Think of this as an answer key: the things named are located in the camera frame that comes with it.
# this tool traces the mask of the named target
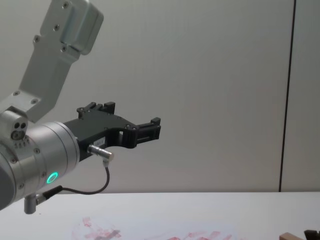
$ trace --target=gray wall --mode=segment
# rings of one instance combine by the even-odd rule
[[[297,1],[283,191],[320,191],[320,1]]]
[[[92,101],[160,140],[111,148],[109,192],[277,191],[292,0],[93,0],[104,23],[41,122],[65,122]],[[0,96],[19,85],[49,0],[0,1]],[[56,184],[95,190],[92,157]]]

